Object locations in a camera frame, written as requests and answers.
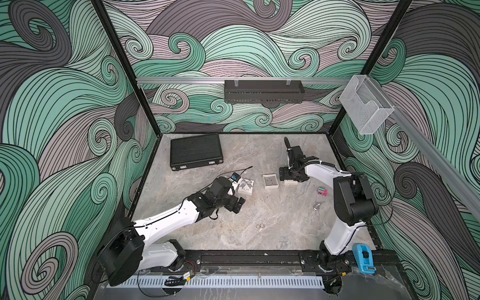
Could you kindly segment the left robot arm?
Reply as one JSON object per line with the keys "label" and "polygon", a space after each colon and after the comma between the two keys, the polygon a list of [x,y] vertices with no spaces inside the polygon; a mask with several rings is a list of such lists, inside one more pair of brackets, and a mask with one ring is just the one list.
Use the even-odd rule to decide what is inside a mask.
{"label": "left robot arm", "polygon": [[96,254],[110,286],[118,286],[141,270],[163,267],[176,271],[185,262],[185,251],[175,239],[158,241],[182,227],[203,219],[216,220],[224,208],[238,214],[245,199],[236,196],[241,176],[217,177],[177,206],[155,216],[136,221],[118,220],[106,233]]}

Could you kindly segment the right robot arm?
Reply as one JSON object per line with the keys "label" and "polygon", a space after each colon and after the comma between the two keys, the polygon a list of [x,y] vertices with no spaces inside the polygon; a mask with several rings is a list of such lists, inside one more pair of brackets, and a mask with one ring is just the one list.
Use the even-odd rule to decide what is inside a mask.
{"label": "right robot arm", "polygon": [[284,143],[287,166],[279,169],[281,181],[303,183],[313,178],[332,189],[336,220],[319,247],[316,261],[325,271],[343,272],[346,266],[343,255],[349,244],[379,210],[369,179],[363,172],[343,171],[318,157],[307,157],[300,146],[291,146],[287,137]]}

